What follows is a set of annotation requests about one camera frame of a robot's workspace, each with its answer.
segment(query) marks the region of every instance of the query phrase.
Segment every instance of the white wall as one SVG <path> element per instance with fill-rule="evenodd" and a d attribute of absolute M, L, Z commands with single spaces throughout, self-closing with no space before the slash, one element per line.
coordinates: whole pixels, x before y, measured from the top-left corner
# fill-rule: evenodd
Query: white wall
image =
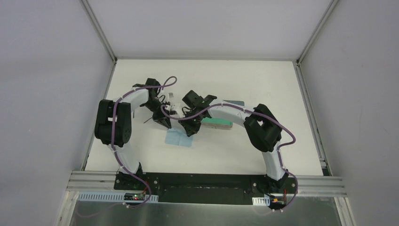
<path fill-rule="evenodd" d="M 330 0 L 89 0 L 117 57 L 297 59 Z"/>
<path fill-rule="evenodd" d="M 78 0 L 2 1 L 0 21 L 0 225 L 53 225 L 111 59 Z"/>
<path fill-rule="evenodd" d="M 342 0 L 303 62 L 358 225 L 399 221 L 399 1 Z"/>

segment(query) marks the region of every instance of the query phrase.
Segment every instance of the purple cable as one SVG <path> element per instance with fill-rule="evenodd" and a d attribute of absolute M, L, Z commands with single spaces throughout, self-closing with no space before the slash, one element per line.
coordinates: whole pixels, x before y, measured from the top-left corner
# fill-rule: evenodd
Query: purple cable
<path fill-rule="evenodd" d="M 172 79 L 172 78 L 175 79 L 175 81 L 172 82 L 172 83 L 170 83 L 170 84 L 168 84 L 168 85 L 166 85 L 166 82 L 169 81 L 169 80 Z M 115 104 L 114 104 L 114 106 L 113 106 L 113 114 L 112 114 L 112 132 L 111 132 L 111 148 L 115 151 L 115 152 L 114 152 L 114 155 L 115 155 L 116 161 L 118 162 L 118 164 L 120 165 L 120 167 L 121 167 L 123 170 L 125 170 L 129 175 L 131 175 L 132 177 L 134 177 L 134 178 L 137 179 L 138 181 L 142 182 L 142 183 L 147 187 L 148 193 L 149 193 L 148 197 L 147 197 L 142 203 L 140 203 L 140 204 L 138 204 L 138 205 L 136 205 L 136 206 L 134 206 L 134 207 L 139 207 L 139 206 L 143 205 L 144 203 L 146 203 L 146 202 L 151 198 L 152 192 L 151 192 L 150 186 L 149 186 L 145 181 L 143 181 L 141 178 L 139 178 L 138 176 L 136 176 L 133 172 L 129 171 L 125 166 L 123 166 L 122 162 L 121 162 L 120 159 L 119 159 L 119 156 L 118 156 L 118 154 L 117 154 L 117 152 L 116 152 L 116 148 L 115 148 L 115 146 L 114 146 L 114 142 L 115 142 L 116 108 L 117 108 L 117 106 L 118 106 L 118 103 L 119 103 L 120 101 L 122 101 L 123 98 L 129 96 L 129 95 L 132 94 L 133 92 L 136 92 L 136 91 L 139 91 L 139 90 L 142 90 L 142 89 L 154 89 L 154 88 L 162 88 L 162 89 L 163 89 L 163 88 L 165 88 L 165 87 L 173 86 L 176 82 L 177 82 L 177 77 L 176 77 L 176 76 L 170 76 L 168 79 L 166 79 L 165 83 L 164 83 L 162 86 L 145 86 L 145 87 L 138 87 L 138 88 L 136 88 L 136 89 L 132 89 L 131 91 L 125 93 L 125 94 L 122 96 L 122 98 L 119 98 L 117 101 L 115 101 Z"/>
<path fill-rule="evenodd" d="M 193 118 L 199 116 L 200 114 L 204 113 L 204 112 L 207 111 L 208 109 L 210 109 L 210 108 L 212 108 L 212 107 L 216 107 L 216 106 L 227 106 L 227 107 L 232 107 L 232 108 L 238 109 L 238 110 L 240 110 L 240 111 L 244 111 L 244 112 L 246 112 L 246 113 L 251 113 L 251 114 L 255 114 L 255 115 L 264 117 L 264 118 L 266 118 L 267 120 L 270 120 L 271 122 L 273 122 L 274 124 L 276 124 L 277 126 L 279 126 L 280 128 L 282 128 L 286 133 L 288 133 L 288 134 L 292 137 L 292 141 L 287 142 L 287 143 L 280 144 L 280 145 L 277 147 L 277 154 L 278 154 L 278 156 L 279 156 L 280 167 L 283 169 L 284 172 L 286 172 L 287 174 L 289 174 L 290 176 L 292 176 L 292 177 L 294 178 L 294 180 L 295 180 L 295 183 L 296 183 L 296 189 L 295 189 L 295 192 L 294 192 L 294 196 L 292 196 L 292 199 L 289 201 L 289 203 L 288 203 L 284 208 L 282 208 L 282 210 L 285 209 L 288 205 L 290 205 L 290 204 L 292 203 L 292 201 L 295 199 L 296 195 L 298 194 L 298 179 L 296 178 L 296 176 L 295 176 L 293 173 L 289 172 L 287 169 L 284 168 L 283 160 L 282 160 L 282 158 L 281 158 L 281 153 L 280 153 L 280 148 L 281 148 L 281 147 L 284 147 L 284 146 L 287 146 L 287 145 L 291 145 L 291 144 L 295 143 L 295 141 L 296 141 L 296 138 L 295 138 L 294 134 L 293 134 L 291 131 L 289 131 L 285 126 L 281 125 L 278 121 L 274 120 L 274 119 L 273 119 L 272 117 L 270 117 L 270 116 L 267 116 L 267 115 L 265 115 L 265 114 L 258 113 L 258 112 L 253 112 L 253 111 L 250 111 L 250 110 L 248 110 L 248 109 L 244 109 L 244 108 L 242 108 L 242 107 L 240 107 L 240 106 L 232 105 L 232 104 L 228 104 L 228 103 L 210 105 L 210 106 L 206 107 L 205 109 L 201 110 L 200 112 L 196 113 L 195 115 L 192 115 L 192 116 L 189 116 L 189 117 L 186 117 L 186 118 L 176 118 L 176 117 L 173 117 L 173 116 L 170 116 L 170 115 L 166 114 L 166 112 L 165 112 L 165 110 L 164 110 L 164 108 L 166 107 L 166 105 L 162 105 L 162 106 L 161 106 L 161 111 L 162 111 L 162 113 L 163 113 L 166 117 L 168 117 L 168 118 L 170 118 L 170 119 L 181 120 L 181 121 L 183 121 L 183 120 L 193 119 Z"/>

